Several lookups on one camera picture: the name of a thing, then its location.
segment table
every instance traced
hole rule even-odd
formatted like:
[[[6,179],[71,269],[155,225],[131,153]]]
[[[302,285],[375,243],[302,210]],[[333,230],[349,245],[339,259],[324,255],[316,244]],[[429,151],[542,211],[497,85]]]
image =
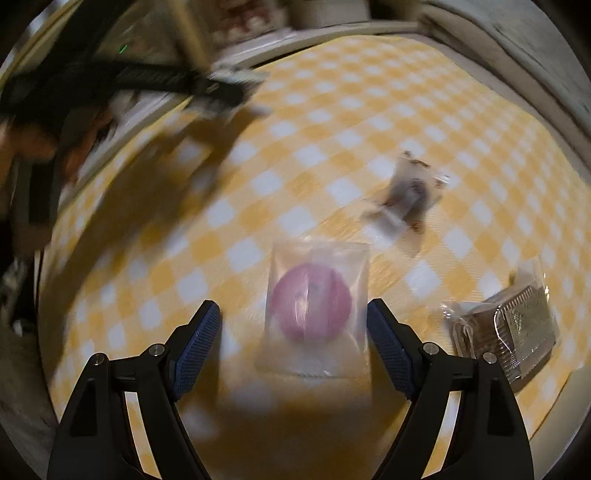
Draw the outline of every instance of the table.
[[[40,348],[58,415],[91,354],[136,355],[205,298],[223,331],[179,404],[214,479],[371,478],[408,404],[375,352],[352,380],[254,368],[276,238],[371,243],[369,297],[451,352],[433,310],[479,301],[539,255],[561,338],[518,394],[531,436],[589,356],[589,189],[533,117],[437,50],[346,37],[263,67],[270,78],[229,128],[175,111],[147,128],[60,217],[42,275]],[[411,150],[450,177],[421,244],[362,219]],[[128,396],[138,453],[156,471]],[[444,458],[451,395],[427,471]]]

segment yellow and white tablecloth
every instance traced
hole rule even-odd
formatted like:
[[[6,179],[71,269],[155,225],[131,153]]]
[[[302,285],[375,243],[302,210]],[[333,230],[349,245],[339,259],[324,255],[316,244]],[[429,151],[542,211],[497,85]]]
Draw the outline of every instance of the yellow and white tablecloth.
[[[350,381],[254,368],[271,245],[313,235],[371,243],[369,297],[448,352],[430,308],[482,300],[519,260],[539,255],[561,340],[518,394],[532,435],[591,346],[591,194],[550,134],[413,40],[343,38],[264,70],[258,116],[242,112],[220,129],[169,114],[59,220],[40,312],[58,415],[91,354],[137,355],[213,299],[224,315],[220,345],[179,405],[212,478],[371,478],[407,409],[371,349],[366,375]],[[361,218],[362,200],[387,184],[402,150],[451,178],[418,252]],[[451,396],[428,471],[443,460],[456,410]]]

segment plastic packaging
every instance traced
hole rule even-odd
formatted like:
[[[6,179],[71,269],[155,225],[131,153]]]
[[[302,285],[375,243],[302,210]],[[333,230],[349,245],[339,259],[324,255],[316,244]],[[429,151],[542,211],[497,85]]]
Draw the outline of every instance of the plastic packaging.
[[[538,258],[520,263],[513,283],[482,303],[443,306],[458,355],[493,353],[516,389],[549,358],[558,326]]]
[[[369,245],[278,241],[257,367],[307,377],[363,371]]]
[[[371,201],[392,224],[404,222],[420,235],[425,230],[425,215],[441,199],[448,183],[447,176],[405,151],[398,157],[390,185]]]

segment gray fabric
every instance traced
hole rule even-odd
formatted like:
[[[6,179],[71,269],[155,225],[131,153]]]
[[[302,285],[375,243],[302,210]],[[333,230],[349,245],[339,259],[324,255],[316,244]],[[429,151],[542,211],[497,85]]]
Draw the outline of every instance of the gray fabric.
[[[422,0],[478,25],[554,95],[591,135],[591,81],[558,29],[531,0]]]

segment cardboard box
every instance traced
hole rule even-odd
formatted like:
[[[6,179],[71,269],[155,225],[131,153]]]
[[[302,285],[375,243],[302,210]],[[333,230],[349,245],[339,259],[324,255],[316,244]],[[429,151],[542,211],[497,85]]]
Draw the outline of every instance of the cardboard box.
[[[296,28],[320,28],[370,19],[366,0],[291,0],[291,22]]]

